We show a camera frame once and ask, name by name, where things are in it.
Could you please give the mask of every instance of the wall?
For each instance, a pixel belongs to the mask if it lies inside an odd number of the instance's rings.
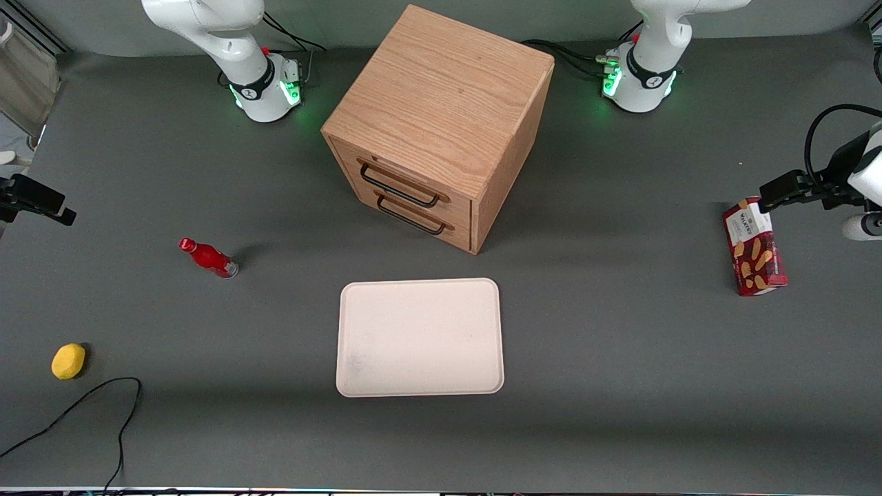
[[[116,56],[195,54],[198,49],[154,26],[139,0],[22,0],[74,49]],[[418,4],[506,38],[611,39],[639,20],[626,0],[266,0],[289,31],[336,46],[376,46],[405,5]],[[873,0],[753,0],[741,10],[691,18],[701,38],[814,34],[847,26]],[[267,26],[258,40],[290,45]]]

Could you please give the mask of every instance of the power cord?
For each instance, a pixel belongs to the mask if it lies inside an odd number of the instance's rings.
[[[264,22],[272,29],[278,31],[279,33],[285,34],[288,38],[290,38],[292,41],[294,41],[294,43],[296,43],[297,46],[299,46],[301,50],[310,52],[310,61],[307,63],[306,77],[303,78],[303,81],[302,81],[302,83],[305,85],[307,82],[309,82],[310,77],[312,76],[312,58],[315,56],[315,50],[307,49],[306,45],[304,45],[304,43],[306,43],[307,45],[312,45],[313,47],[316,47],[317,49],[320,49],[324,52],[326,52],[328,49],[326,49],[322,45],[319,45],[318,43],[315,43],[315,42],[309,41],[305,38],[301,38],[300,36],[291,34],[287,29],[285,29],[285,27],[279,21],[277,21],[268,12],[264,12]],[[282,53],[282,50],[270,50],[270,53]],[[229,86],[229,79],[227,79],[227,75],[224,74],[223,71],[218,72],[217,83],[218,83],[218,86],[222,86],[222,87]]]
[[[825,109],[823,112],[818,114],[815,117],[815,120],[812,121],[809,126],[809,132],[805,136],[805,149],[804,149],[804,159],[805,159],[805,171],[809,173],[809,177],[811,177],[811,181],[814,184],[821,184],[818,180],[815,169],[811,166],[811,143],[815,139],[815,131],[818,129],[818,124],[821,124],[821,121],[824,120],[825,117],[834,113],[837,110],[854,110],[857,112],[863,112],[869,116],[875,116],[882,118],[882,110],[874,109],[872,107],[865,107],[864,105],[856,105],[854,103],[841,103],[839,105],[833,105],[829,109]]]
[[[590,76],[592,78],[603,79],[604,77],[606,77],[605,74],[603,74],[602,72],[589,71],[588,69],[585,69],[584,67],[578,65],[574,60],[572,60],[572,59],[576,59],[578,61],[594,63],[594,57],[582,55],[579,52],[568,49],[567,47],[565,47],[564,45],[561,45],[559,43],[554,43],[553,41],[547,41],[547,40],[533,39],[533,40],[524,40],[521,42],[521,44],[532,45],[532,46],[536,46],[536,47],[543,47],[544,49],[547,49],[548,51],[550,51],[552,55],[556,55],[556,56],[560,57],[564,62],[568,63],[576,71],[579,71],[583,74],[586,74],[587,76]]]
[[[307,45],[312,45],[313,47],[316,47],[317,49],[320,49],[323,52],[327,51],[327,49],[325,47],[319,45],[318,43],[313,43],[312,41],[309,41],[305,38],[301,38],[300,36],[295,36],[295,35],[291,34],[287,29],[285,29],[284,26],[282,26],[282,24],[279,23],[279,21],[274,19],[273,16],[271,16],[267,12],[264,12],[264,22],[267,25],[269,25],[269,27],[271,27],[272,29],[275,29],[279,33],[285,34],[289,38],[294,40],[294,42],[297,43],[298,45],[300,45],[300,48],[303,50],[306,50],[306,47],[303,46],[303,44],[306,43]]]
[[[134,402],[132,403],[132,405],[131,405],[131,411],[129,412],[129,416],[125,419],[125,422],[123,423],[123,426],[120,427],[120,429],[119,429],[119,433],[116,435],[116,442],[117,442],[118,445],[119,445],[119,461],[116,463],[116,470],[114,470],[113,475],[110,476],[110,479],[108,479],[108,482],[104,485],[104,490],[101,492],[101,494],[107,494],[108,487],[110,487],[110,483],[113,482],[113,480],[114,480],[114,479],[116,478],[116,476],[119,474],[119,471],[123,469],[123,458],[124,458],[124,454],[123,454],[123,432],[125,432],[125,428],[129,426],[129,422],[131,422],[131,419],[132,419],[133,417],[135,417],[135,412],[138,410],[138,406],[141,404],[141,396],[142,396],[142,394],[143,394],[143,392],[144,392],[144,383],[141,382],[141,379],[138,379],[137,377],[117,377],[117,378],[115,378],[115,379],[105,380],[104,382],[102,382],[102,383],[99,384],[98,386],[93,387],[92,389],[89,390],[88,393],[86,393],[86,394],[80,396],[79,399],[78,399],[77,401],[75,401],[71,406],[67,407],[67,410],[65,410],[64,412],[62,412],[62,414],[59,415],[58,418],[56,418],[55,420],[53,420],[52,423],[49,424],[48,427],[46,427],[46,428],[43,429],[42,431],[37,432],[36,434],[32,434],[32,435],[28,436],[27,438],[25,438],[25,439],[23,439],[23,440],[21,440],[21,441],[15,443],[15,445],[13,445],[11,448],[9,448],[9,449],[7,449],[6,451],[2,452],[2,453],[0,454],[0,459],[3,459],[3,457],[7,456],[9,453],[12,453],[12,452],[15,451],[16,449],[18,449],[18,448],[24,446],[25,444],[29,443],[30,441],[35,440],[35,439],[39,438],[40,436],[42,436],[43,434],[49,432],[53,427],[56,426],[56,424],[58,424],[59,422],[62,421],[62,419],[64,419],[65,417],[67,417],[67,414],[71,413],[71,410],[77,408],[77,407],[78,407],[83,401],[85,401],[86,398],[88,398],[92,393],[94,393],[95,391],[98,391],[99,389],[105,387],[105,386],[108,385],[108,384],[111,384],[111,383],[113,383],[113,382],[117,382],[117,381],[119,381],[119,380],[134,380],[135,383],[138,384],[138,389],[135,391],[135,401],[134,401]]]
[[[618,40],[619,41],[627,40],[628,36],[631,36],[631,33],[633,33],[634,31],[637,31],[637,28],[640,26],[643,26],[643,19],[641,19],[639,23],[635,24],[631,29],[622,33],[622,35],[618,37]]]

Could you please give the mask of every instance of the drawer handle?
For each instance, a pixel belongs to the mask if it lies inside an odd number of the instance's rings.
[[[444,232],[444,229],[447,227],[446,224],[443,224],[443,223],[442,223],[442,224],[438,227],[438,229],[429,229],[429,228],[427,228],[426,226],[423,226],[423,225],[422,225],[421,223],[419,223],[419,222],[411,221],[410,219],[408,219],[408,218],[405,217],[404,215],[399,214],[398,212],[393,212],[392,210],[389,210],[388,208],[383,207],[383,200],[384,200],[384,199],[386,199],[386,197],[383,196],[383,195],[378,195],[378,196],[377,196],[377,208],[380,209],[380,212],[383,212],[383,213],[389,214],[389,215],[391,215],[392,217],[395,217],[396,219],[398,219],[399,221],[406,222],[406,223],[408,223],[408,224],[414,226],[415,228],[417,228],[417,229],[419,229],[419,230],[421,230],[421,231],[423,231],[423,232],[427,232],[427,233],[431,234],[432,236],[437,236],[437,235],[441,234],[442,232]]]
[[[395,188],[391,187],[389,184],[383,184],[383,183],[379,182],[377,179],[374,179],[373,177],[368,177],[368,175],[365,173],[368,171],[368,169],[370,169],[370,164],[368,164],[367,162],[364,162],[361,159],[359,159],[358,161],[362,164],[362,171],[359,173],[362,175],[362,179],[364,179],[368,183],[375,185],[377,188],[382,188],[383,191],[390,192],[391,194],[398,196],[398,197],[402,197],[403,199],[406,199],[407,201],[409,201],[411,203],[415,203],[416,205],[419,205],[420,207],[423,207],[423,208],[432,208],[435,206],[435,204],[438,203],[438,198],[440,198],[440,197],[438,197],[438,195],[436,195],[436,194],[433,195],[432,200],[427,203],[425,201],[421,201],[418,198],[414,198],[405,192],[396,190]]]

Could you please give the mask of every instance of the drawer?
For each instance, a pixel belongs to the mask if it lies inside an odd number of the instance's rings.
[[[426,234],[446,241],[457,248],[469,251],[471,248],[471,232],[468,226],[456,222],[443,221],[424,209],[414,207],[388,192],[374,188],[359,187],[356,191],[358,199],[390,217],[409,224]]]
[[[387,198],[396,199],[398,203],[414,207],[433,218],[466,228],[471,225],[472,202],[469,199],[444,188],[430,187],[409,177],[404,168],[340,139],[333,139],[333,146],[356,192],[359,187],[385,191]]]

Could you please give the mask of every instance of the white tray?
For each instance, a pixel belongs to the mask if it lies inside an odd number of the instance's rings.
[[[342,395],[489,395],[504,379],[492,280],[353,282],[340,294]]]

